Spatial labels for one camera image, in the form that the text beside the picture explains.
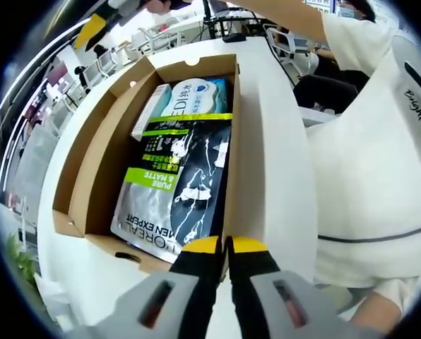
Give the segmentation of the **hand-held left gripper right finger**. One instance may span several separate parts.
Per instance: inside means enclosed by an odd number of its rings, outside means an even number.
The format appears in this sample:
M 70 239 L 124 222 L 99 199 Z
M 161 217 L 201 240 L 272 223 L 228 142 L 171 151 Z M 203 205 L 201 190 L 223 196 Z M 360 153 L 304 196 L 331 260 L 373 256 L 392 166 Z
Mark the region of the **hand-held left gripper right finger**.
M 226 239 L 232 302 L 243 338 L 380 338 L 337 314 L 327 296 L 290 270 L 279 269 L 262 242 Z

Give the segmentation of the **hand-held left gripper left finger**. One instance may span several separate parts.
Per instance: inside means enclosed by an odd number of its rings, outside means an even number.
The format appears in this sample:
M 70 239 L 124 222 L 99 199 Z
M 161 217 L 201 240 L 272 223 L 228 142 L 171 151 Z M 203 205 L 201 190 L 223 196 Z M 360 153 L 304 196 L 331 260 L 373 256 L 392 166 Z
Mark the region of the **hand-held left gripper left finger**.
M 222 239 L 194 240 L 171 268 L 124 293 L 113 312 L 79 338 L 204 338 L 223 270 Z

